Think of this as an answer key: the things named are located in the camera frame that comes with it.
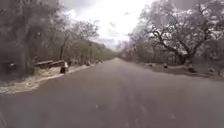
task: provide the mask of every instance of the asphalt road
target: asphalt road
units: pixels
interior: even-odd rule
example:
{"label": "asphalt road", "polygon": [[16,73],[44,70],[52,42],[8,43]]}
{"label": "asphalt road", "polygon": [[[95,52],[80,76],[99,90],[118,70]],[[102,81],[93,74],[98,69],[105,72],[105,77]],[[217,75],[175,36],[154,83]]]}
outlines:
{"label": "asphalt road", "polygon": [[224,83],[114,59],[3,97],[8,128],[223,128]]}

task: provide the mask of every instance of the sky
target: sky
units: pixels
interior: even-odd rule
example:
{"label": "sky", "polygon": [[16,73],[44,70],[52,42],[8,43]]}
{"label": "sky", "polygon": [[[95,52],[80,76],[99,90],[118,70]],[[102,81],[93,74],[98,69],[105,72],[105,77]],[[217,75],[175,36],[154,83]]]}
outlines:
{"label": "sky", "polygon": [[[111,49],[128,40],[138,23],[143,7],[155,0],[61,0],[71,20],[95,21],[99,37],[94,41]],[[196,0],[171,0],[181,8],[189,8]]]}

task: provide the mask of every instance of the roadside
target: roadside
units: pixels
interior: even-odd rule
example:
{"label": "roadside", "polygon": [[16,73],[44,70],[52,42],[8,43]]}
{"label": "roadside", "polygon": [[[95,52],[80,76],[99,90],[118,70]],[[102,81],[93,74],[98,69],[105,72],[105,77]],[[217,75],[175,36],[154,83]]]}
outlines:
{"label": "roadside", "polygon": [[218,74],[218,71],[214,69],[204,69],[199,66],[193,66],[195,72],[190,72],[189,68],[185,65],[180,66],[167,66],[164,68],[162,64],[155,64],[155,63],[140,63],[145,68],[151,69],[154,72],[163,72],[173,75],[186,75],[192,77],[202,77],[202,78],[209,78],[213,80],[224,81],[224,72],[222,71],[221,74]]}
{"label": "roadside", "polygon": [[[86,69],[88,66],[70,67],[67,74]],[[64,74],[60,74],[60,67],[54,67],[51,69],[37,69],[34,76],[30,76],[25,80],[12,81],[9,83],[1,83],[0,94],[14,94],[20,92],[27,92],[37,89],[41,84],[50,79],[62,77]]]}

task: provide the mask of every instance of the paved road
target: paved road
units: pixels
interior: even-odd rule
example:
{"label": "paved road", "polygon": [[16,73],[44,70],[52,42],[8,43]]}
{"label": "paved road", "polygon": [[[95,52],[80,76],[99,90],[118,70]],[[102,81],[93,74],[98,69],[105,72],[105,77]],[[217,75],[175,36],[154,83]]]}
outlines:
{"label": "paved road", "polygon": [[223,128],[224,83],[115,59],[1,106],[8,128]]}

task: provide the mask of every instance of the foliage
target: foliage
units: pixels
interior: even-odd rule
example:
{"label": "foliage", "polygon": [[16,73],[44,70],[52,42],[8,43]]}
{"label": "foliage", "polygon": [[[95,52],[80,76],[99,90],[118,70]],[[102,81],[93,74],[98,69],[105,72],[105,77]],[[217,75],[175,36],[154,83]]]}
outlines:
{"label": "foliage", "polygon": [[1,0],[0,64],[15,63],[18,74],[24,76],[32,74],[39,61],[65,59],[83,64],[112,57],[112,51],[90,41],[98,36],[95,24],[75,21],[70,27],[61,9],[57,0],[50,4],[44,0]]}

